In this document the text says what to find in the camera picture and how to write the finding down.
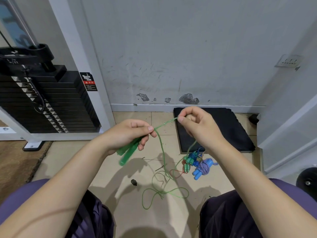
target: baseboard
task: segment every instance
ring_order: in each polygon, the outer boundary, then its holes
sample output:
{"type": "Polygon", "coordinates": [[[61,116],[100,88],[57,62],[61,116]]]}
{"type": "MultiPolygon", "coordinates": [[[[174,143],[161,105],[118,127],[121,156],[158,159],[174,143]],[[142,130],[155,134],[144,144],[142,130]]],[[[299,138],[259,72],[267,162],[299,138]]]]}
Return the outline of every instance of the baseboard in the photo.
{"type": "MultiPolygon", "coordinates": [[[[130,104],[112,103],[113,112],[173,112],[174,108],[185,108],[188,104],[130,104]]],[[[196,105],[200,108],[230,108],[234,113],[260,113],[265,106],[244,105],[196,105]]]]}

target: electrical outlet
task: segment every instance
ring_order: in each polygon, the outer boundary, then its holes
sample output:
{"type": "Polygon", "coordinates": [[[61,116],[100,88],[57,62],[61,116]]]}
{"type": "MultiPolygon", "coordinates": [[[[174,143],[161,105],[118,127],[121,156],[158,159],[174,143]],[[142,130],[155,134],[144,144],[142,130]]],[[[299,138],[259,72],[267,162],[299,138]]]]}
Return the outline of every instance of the electrical outlet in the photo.
{"type": "Polygon", "coordinates": [[[303,58],[304,58],[303,56],[299,56],[299,55],[283,54],[275,66],[295,68],[300,64],[303,58]]]}

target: black foam pad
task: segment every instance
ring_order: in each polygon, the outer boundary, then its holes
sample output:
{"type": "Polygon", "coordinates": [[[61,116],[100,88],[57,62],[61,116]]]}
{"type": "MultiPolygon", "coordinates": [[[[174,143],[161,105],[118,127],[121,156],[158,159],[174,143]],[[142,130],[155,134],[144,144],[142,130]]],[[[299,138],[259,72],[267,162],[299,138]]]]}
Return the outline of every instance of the black foam pad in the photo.
{"type": "MultiPolygon", "coordinates": [[[[177,117],[183,108],[174,108],[174,117],[177,117]]],[[[235,114],[228,108],[203,108],[206,112],[210,113],[214,118],[216,124],[219,126],[220,131],[224,138],[232,144],[240,152],[252,152],[255,146],[252,143],[249,135],[245,132],[242,125],[237,120],[235,114]]],[[[195,141],[194,138],[189,136],[184,127],[177,121],[176,129],[181,153],[186,153],[189,146],[195,141]]],[[[197,142],[190,152],[198,149],[200,144],[197,142]]]]}

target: white metal frame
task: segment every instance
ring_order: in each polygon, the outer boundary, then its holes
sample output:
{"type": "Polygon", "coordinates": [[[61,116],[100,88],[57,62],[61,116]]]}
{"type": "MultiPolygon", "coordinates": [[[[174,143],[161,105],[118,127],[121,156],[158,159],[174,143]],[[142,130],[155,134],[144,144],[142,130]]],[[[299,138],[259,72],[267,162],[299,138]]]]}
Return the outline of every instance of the white metal frame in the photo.
{"type": "Polygon", "coordinates": [[[31,134],[0,107],[0,120],[9,127],[0,128],[0,140],[91,140],[115,125],[105,84],[93,46],[81,0],[49,0],[79,72],[92,74],[98,91],[88,91],[101,124],[99,133],[31,134]]]}

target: person's right hand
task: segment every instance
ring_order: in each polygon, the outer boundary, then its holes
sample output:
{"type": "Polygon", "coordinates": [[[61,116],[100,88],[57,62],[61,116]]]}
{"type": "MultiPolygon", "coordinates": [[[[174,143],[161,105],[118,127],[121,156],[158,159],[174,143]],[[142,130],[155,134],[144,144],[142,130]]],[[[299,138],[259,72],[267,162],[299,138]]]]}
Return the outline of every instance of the person's right hand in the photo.
{"type": "Polygon", "coordinates": [[[199,107],[184,108],[177,120],[206,149],[213,150],[226,142],[212,116],[199,107]]]}

